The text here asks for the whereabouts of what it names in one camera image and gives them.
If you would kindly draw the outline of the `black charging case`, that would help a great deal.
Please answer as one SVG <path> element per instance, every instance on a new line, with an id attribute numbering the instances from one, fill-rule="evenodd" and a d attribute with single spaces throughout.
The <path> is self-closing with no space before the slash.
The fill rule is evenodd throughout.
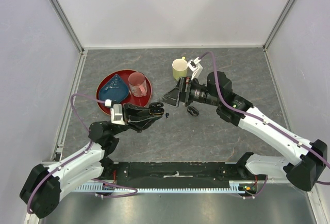
<path id="1" fill-rule="evenodd" d="M 150 115 L 163 115 L 164 114 L 164 104 L 162 102 L 153 102 L 149 104 L 148 110 Z"/>
<path id="2" fill-rule="evenodd" d="M 199 110 L 197 108 L 195 108 L 194 106 L 188 106 L 187 107 L 187 112 L 192 116 L 198 116 L 199 115 Z"/>

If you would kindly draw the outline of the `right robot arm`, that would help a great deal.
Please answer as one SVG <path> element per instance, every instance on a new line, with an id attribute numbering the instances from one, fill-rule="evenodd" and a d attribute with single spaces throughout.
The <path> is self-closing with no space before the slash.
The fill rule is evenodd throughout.
<path id="1" fill-rule="evenodd" d="M 181 77 L 160 101 L 174 107 L 180 103 L 189 106 L 193 102 L 215 106 L 221 119 L 254 134 L 281 154 L 268 157 L 245 153 L 236 166 L 241 179 L 252 175 L 287 178 L 295 187 L 309 192 L 329 165 L 326 143 L 304 139 L 266 117 L 251 102 L 233 92 L 232 82 L 224 72 L 210 73 L 206 84 Z"/>

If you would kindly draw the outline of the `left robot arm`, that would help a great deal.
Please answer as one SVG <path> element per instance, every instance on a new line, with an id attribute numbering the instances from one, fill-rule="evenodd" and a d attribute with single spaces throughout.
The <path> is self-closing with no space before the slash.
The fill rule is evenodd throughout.
<path id="1" fill-rule="evenodd" d="M 31 169 L 19 194 L 26 203 L 27 213 L 42 219 L 85 182 L 98 177 L 109 179 L 113 174 L 113 160 L 108 156 L 119 143 L 116 135 L 129 129 L 140 133 L 163 115 L 161 102 L 148 107 L 114 104 L 109 121 L 93 122 L 87 129 L 90 141 L 83 148 L 59 162 L 48 166 L 38 164 Z"/>

